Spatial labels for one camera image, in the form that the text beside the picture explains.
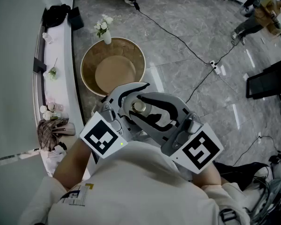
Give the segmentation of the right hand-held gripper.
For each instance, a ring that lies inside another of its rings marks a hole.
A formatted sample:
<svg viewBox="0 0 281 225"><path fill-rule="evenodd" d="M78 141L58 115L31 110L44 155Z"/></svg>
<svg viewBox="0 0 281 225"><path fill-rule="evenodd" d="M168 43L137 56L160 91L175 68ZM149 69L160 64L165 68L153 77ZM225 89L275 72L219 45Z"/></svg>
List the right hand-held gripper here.
<svg viewBox="0 0 281 225"><path fill-rule="evenodd" d="M163 116L161 113L144 116L130 111L129 116L161 145L162 153L175 163L199 174L223 151L223 145L211 127L207 123L201 123L197 114L190 114L189 107L178 96L151 92L137 95L137 98L169 113L174 124L169 122L163 127L158 124Z"/></svg>

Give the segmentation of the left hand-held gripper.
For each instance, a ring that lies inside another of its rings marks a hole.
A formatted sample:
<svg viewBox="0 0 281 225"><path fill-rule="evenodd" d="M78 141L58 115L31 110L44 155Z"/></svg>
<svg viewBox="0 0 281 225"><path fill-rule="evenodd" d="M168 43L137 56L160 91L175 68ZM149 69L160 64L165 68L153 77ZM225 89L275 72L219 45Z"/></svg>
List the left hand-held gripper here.
<svg viewBox="0 0 281 225"><path fill-rule="evenodd" d="M120 85L102 99L92 110L91 118L80 133L80 138L101 158L107 158L124 148L132 139L132 130L119 114L124 98L144 90L147 82Z"/></svg>

